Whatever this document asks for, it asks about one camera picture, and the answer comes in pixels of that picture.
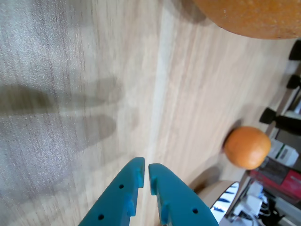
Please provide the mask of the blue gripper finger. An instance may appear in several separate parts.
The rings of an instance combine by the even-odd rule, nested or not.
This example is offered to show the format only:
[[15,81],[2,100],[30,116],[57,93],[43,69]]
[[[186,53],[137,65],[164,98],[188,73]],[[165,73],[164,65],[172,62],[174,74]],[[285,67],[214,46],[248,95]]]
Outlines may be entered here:
[[145,159],[130,160],[85,215],[80,226],[128,226],[144,186]]
[[149,164],[150,192],[156,196],[163,226],[217,226],[205,203],[169,168]]

